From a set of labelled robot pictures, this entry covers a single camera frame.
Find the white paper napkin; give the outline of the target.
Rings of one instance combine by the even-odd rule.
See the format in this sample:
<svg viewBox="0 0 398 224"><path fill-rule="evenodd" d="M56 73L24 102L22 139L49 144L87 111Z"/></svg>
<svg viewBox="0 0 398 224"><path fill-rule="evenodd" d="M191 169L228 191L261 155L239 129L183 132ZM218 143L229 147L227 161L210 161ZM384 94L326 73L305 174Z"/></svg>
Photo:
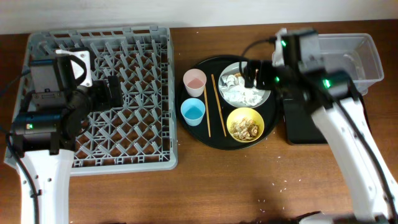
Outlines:
<svg viewBox="0 0 398 224"><path fill-rule="evenodd" d="M246 106L256 106L265 94L264 90L246 88L244 78L239 73L223 75L219 89L223 98L229 103L242 103Z"/></svg>

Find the white round plate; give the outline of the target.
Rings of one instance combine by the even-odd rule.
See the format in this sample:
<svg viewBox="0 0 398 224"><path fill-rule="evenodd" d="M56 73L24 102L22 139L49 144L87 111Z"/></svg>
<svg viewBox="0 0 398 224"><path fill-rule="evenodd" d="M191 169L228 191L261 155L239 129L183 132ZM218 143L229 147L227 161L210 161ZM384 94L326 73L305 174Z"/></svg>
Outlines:
<svg viewBox="0 0 398 224"><path fill-rule="evenodd" d="M223 75L235 75L235 74L238 74L238 73L241 75L240 70L239 70L239 62L235 62L235 63L232 63L232 64L228 65L228 66L221 72L221 75L220 75L220 77L218 78L218 89L219 89L219 87L221 86L221 77L222 77ZM225 100L225 102L227 102L228 104L230 104L231 106L233 106L233 107L235 107L235 108L256 108L256 107L262 105L262 104L268 99L268 97L270 96L270 94L271 94L271 92L270 92L269 90L265 90L265 94L263 95L263 98L262 98L261 102L258 103L256 106L246 106L246 105L244 105L244 104L242 104L242 103L229 103L228 101L226 101L226 100L223 98L223 95L222 95L222 94L221 94L221 96L222 96L222 98Z"/></svg>

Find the yellow bowl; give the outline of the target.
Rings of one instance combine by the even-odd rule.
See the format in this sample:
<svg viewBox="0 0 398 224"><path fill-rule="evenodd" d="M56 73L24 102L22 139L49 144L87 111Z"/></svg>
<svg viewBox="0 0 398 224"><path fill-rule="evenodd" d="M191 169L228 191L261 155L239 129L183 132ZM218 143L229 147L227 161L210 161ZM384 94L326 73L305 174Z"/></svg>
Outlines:
<svg viewBox="0 0 398 224"><path fill-rule="evenodd" d="M258 140L266 127L262 116L252 108L237 108L230 112L226 126L231 137L241 143Z"/></svg>

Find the food scraps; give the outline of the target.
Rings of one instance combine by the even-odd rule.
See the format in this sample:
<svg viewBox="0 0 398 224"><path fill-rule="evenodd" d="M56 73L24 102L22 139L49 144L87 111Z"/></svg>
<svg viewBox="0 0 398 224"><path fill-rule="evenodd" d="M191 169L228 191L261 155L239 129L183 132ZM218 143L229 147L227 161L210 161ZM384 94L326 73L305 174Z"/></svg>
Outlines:
<svg viewBox="0 0 398 224"><path fill-rule="evenodd" d="M259 134L259 126L253 119L243 118L233 121L230 126L232 136L240 141L251 141Z"/></svg>

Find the pink plastic cup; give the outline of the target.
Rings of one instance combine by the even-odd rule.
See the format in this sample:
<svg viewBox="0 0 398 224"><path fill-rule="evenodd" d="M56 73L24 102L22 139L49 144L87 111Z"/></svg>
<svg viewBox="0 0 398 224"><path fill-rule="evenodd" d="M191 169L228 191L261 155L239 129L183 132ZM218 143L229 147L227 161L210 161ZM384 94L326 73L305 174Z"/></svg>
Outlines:
<svg viewBox="0 0 398 224"><path fill-rule="evenodd" d="M195 98L204 92L206 81L205 73L197 68L186 71L183 76L183 84L187 93Z"/></svg>

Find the blue plastic cup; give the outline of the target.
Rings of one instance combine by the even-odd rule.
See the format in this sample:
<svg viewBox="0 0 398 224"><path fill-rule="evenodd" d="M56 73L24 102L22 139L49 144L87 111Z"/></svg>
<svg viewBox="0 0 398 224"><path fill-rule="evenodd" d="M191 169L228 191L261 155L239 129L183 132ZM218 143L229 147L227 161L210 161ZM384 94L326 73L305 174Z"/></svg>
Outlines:
<svg viewBox="0 0 398 224"><path fill-rule="evenodd" d="M205 115L205 104L198 98L189 98L182 103L180 112L189 126L198 126Z"/></svg>

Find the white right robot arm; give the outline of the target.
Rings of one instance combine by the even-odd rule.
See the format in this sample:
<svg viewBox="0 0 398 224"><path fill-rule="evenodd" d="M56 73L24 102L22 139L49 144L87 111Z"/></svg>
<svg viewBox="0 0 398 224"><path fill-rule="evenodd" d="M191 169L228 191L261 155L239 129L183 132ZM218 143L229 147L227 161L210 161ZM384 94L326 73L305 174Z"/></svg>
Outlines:
<svg viewBox="0 0 398 224"><path fill-rule="evenodd" d="M344 70L328 71L313 29L281 31L272 62L241 57L245 86L298 99L330 146L349 188L348 215L306 213L294 223L396 223L397 182L369 130L361 94Z"/></svg>

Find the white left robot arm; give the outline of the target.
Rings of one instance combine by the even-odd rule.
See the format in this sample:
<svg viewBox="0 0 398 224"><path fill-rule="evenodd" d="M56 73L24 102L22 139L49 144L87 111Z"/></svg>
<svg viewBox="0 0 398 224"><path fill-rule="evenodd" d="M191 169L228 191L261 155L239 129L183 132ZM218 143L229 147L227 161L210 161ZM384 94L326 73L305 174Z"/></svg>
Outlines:
<svg viewBox="0 0 398 224"><path fill-rule="evenodd" d="M92 112L123 105L117 77L84 86L90 65L60 54L30 62L34 89L6 134L21 183L22 223L68 223L76 138Z"/></svg>

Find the grey dishwasher rack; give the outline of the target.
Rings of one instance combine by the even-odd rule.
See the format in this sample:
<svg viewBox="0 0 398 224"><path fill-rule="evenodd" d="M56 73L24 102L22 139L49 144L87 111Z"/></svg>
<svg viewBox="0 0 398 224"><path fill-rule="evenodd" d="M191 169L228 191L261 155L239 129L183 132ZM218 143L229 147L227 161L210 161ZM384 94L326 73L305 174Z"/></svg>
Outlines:
<svg viewBox="0 0 398 224"><path fill-rule="evenodd" d="M41 31L24 63L57 50L88 49L93 80L118 78L122 106L88 115L76 139L73 176L173 169L178 162L174 47L166 27Z"/></svg>

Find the round black tray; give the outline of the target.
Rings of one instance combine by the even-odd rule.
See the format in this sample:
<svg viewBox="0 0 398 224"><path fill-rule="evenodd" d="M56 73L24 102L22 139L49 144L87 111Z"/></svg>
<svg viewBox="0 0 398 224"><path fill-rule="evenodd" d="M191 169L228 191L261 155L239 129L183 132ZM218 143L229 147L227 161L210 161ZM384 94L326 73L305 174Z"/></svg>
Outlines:
<svg viewBox="0 0 398 224"><path fill-rule="evenodd" d="M211 75L214 75L215 80L217 80L220 77L221 72L227 66L238 61L239 57L236 55L217 55L205 59L193 66L194 68L203 71L208 78L208 81L206 82L206 95L208 99L208 110L210 113L210 131L208 130L206 117L204 117L201 123L197 126L190 126L186 123L180 112L180 108L182 103L190 98L190 95L187 93L185 86L182 82L178 85L178 87L175 88L176 114L181 121L183 127L195 139L199 140L203 144L206 144L207 146L216 149L231 151L253 146L261 142L262 140L265 140L266 137L273 132L276 124L279 121L279 113L281 111L279 97L274 92L271 92L265 103L255 108L255 110L262 116L265 124L264 131L259 139L253 142L239 142L233 139L233 137L227 130L223 131L223 128L226 128L227 126L221 125L218 105L216 102L214 88L211 81Z"/></svg>

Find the left wooden chopstick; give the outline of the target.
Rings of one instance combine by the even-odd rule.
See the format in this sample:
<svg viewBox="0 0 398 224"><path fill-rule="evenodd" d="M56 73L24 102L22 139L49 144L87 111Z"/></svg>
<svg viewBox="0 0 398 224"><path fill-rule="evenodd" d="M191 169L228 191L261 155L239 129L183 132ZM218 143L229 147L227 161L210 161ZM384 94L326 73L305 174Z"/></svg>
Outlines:
<svg viewBox="0 0 398 224"><path fill-rule="evenodd" d="M205 99L205 113L206 113L206 123L208 128L208 137L211 138L211 127L210 127L210 116L208 110L208 97L206 92L206 86L204 87L204 99Z"/></svg>

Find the wooden chopstick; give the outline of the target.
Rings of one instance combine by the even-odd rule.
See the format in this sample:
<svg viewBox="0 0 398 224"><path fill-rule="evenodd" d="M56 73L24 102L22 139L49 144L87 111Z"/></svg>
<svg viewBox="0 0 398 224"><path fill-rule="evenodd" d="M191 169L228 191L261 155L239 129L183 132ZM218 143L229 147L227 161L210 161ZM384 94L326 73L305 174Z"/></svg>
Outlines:
<svg viewBox="0 0 398 224"><path fill-rule="evenodd" d="M205 113L206 113L206 123L208 128L208 137L211 138L211 127L210 127L210 116L208 110L208 97L206 92L206 86L204 87L204 99L205 99Z"/></svg>
<svg viewBox="0 0 398 224"><path fill-rule="evenodd" d="M218 114L219 114L220 121L221 121L221 127L222 127L222 130L223 130L224 137L226 137L226 128L225 128L225 125L224 125L224 119L223 119L222 109L221 109L221 105L220 105L220 99L219 99L219 96L218 96L218 91L217 91L217 87L216 87L215 77L214 77L213 74L211 74L211 81L212 81L212 85L213 85L213 91L215 93L216 104L217 104L217 108L218 108Z"/></svg>

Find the right wooden chopstick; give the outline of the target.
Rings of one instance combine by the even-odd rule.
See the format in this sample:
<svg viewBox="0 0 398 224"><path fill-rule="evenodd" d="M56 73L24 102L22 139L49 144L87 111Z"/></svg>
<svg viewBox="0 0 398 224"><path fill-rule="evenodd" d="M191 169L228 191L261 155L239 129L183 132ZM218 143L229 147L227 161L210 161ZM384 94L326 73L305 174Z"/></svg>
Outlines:
<svg viewBox="0 0 398 224"><path fill-rule="evenodd" d="M219 114L220 121L221 121L221 127L222 127L222 130L223 130L224 137L226 137L226 128L225 128L225 125L224 125L224 119L223 119L222 109L221 109L221 105L220 105L220 99L219 99L219 96L218 96L218 91L217 91L217 87L216 87L215 77L214 77L213 74L211 74L211 81L212 81L212 85L213 85L213 91L215 93L216 104L217 104L217 108L218 108L218 114Z"/></svg>

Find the black rectangular tray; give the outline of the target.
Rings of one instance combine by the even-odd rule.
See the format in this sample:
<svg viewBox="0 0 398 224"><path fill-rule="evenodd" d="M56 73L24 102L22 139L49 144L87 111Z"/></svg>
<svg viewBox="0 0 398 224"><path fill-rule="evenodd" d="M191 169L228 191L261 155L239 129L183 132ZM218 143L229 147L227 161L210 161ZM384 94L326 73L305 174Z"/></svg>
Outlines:
<svg viewBox="0 0 398 224"><path fill-rule="evenodd" d="M293 99L283 99L284 122L289 144L326 144L303 105Z"/></svg>

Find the clear plastic bin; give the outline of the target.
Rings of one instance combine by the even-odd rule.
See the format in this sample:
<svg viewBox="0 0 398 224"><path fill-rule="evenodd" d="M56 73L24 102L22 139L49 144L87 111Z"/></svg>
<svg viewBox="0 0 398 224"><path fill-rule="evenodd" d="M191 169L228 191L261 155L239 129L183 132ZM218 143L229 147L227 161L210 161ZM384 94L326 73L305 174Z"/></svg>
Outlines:
<svg viewBox="0 0 398 224"><path fill-rule="evenodd" d="M318 39L326 70L346 71L362 95L384 79L381 59L369 34L320 34Z"/></svg>

